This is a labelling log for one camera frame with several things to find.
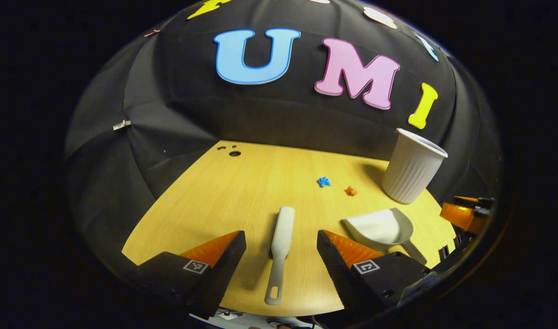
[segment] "white spatula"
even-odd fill
[[[285,268],[285,258],[291,248],[291,237],[293,235],[293,222],[295,221],[295,209],[291,207],[281,207],[279,217],[275,225],[271,252],[273,254],[273,266],[269,277],[269,285],[266,286],[265,303],[277,305],[281,302],[283,292],[283,269]],[[273,288],[277,289],[276,297],[272,297]]]

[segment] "blue toy piece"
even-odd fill
[[[319,183],[320,187],[324,187],[326,185],[331,186],[331,184],[329,183],[329,179],[327,179],[327,177],[323,176],[320,179],[317,180],[317,183]]]

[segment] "foam letter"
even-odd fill
[[[199,16],[203,13],[211,12],[220,8],[218,4],[225,4],[231,0],[210,0],[203,3],[203,5],[193,14],[189,15],[187,19],[192,19],[193,17]]]
[[[265,34],[273,39],[271,60],[262,67],[244,64],[246,40],[254,36],[251,30],[236,30],[217,35],[216,70],[222,79],[236,84],[263,84],[279,79],[287,72],[291,60],[291,45],[301,36],[300,31],[270,29]]]
[[[344,75],[348,94],[356,98],[370,83],[370,90],[362,99],[369,106],[388,110],[390,108],[390,90],[394,73],[400,65],[385,56],[376,56],[366,67],[351,43],[339,39],[327,38],[323,44],[329,48],[329,56],[322,81],[317,81],[315,90],[321,94],[340,96],[344,88],[340,85],[340,75]]]
[[[422,83],[421,88],[423,88],[423,96],[421,97],[421,102],[417,106],[417,110],[412,115],[409,115],[409,123],[419,129],[423,129],[427,124],[425,119],[429,115],[429,110],[433,106],[433,101],[437,100],[437,91],[435,88],[427,83]]]
[[[371,19],[378,21],[388,27],[390,27],[391,29],[397,29],[397,25],[394,24],[394,21],[392,20],[392,18],[390,18],[389,16],[375,10],[372,9],[370,7],[364,7],[364,14],[368,17],[370,17]]]
[[[423,39],[422,37],[415,35],[416,37],[419,38],[419,40],[421,40],[421,43],[423,44],[423,46],[425,46],[425,49],[427,49],[427,52],[429,53],[429,55],[431,55],[431,57],[436,61],[439,62],[439,58],[438,56],[435,54],[435,52],[433,51],[433,46],[431,46],[431,44],[429,44],[429,42],[427,42],[427,40]]]

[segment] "dustpan handle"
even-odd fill
[[[413,244],[413,242],[407,240],[400,245],[403,246],[404,250],[407,252],[407,254],[409,254],[409,256],[411,256],[411,258],[423,265],[427,264],[427,260],[425,259],[423,254],[421,254],[419,249],[417,249],[417,247]]]

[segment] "black cloth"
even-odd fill
[[[439,203],[456,194],[496,196],[500,137],[479,85],[426,35],[417,32],[434,46],[439,62],[409,25],[395,18],[398,29],[390,29],[366,17],[364,5],[241,0],[187,20],[198,4],[147,29],[158,34],[143,33],[118,52],[82,95],[65,148],[74,218],[99,258],[120,258],[153,202],[220,139],[389,160],[394,131],[401,127],[448,152],[428,187]],[[270,60],[272,42],[264,33],[277,27],[302,34],[280,79],[238,85],[218,76],[216,35],[255,31],[244,63],[258,67]],[[347,91],[326,96],[314,90],[327,63],[326,37],[352,43],[364,65],[378,55],[400,64],[389,110],[351,99]],[[408,118],[421,100],[423,82],[439,97],[425,128],[417,129]],[[123,120],[131,126],[113,131]]]

